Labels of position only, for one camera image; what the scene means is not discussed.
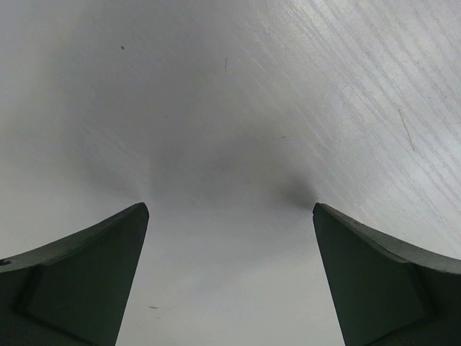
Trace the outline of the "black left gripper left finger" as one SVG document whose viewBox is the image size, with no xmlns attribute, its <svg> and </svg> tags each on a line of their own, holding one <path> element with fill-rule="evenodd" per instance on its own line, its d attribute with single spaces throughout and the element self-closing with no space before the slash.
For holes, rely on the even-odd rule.
<svg viewBox="0 0 461 346">
<path fill-rule="evenodd" d="M 148 228 L 136 203 L 1 260 L 2 345 L 115 345 Z"/>
</svg>

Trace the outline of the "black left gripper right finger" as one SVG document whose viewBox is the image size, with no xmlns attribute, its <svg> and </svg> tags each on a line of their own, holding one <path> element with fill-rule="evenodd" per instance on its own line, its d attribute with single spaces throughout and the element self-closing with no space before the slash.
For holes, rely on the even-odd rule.
<svg viewBox="0 0 461 346">
<path fill-rule="evenodd" d="M 346 345 L 459 345 L 460 261 L 323 203 L 313 224 Z"/>
</svg>

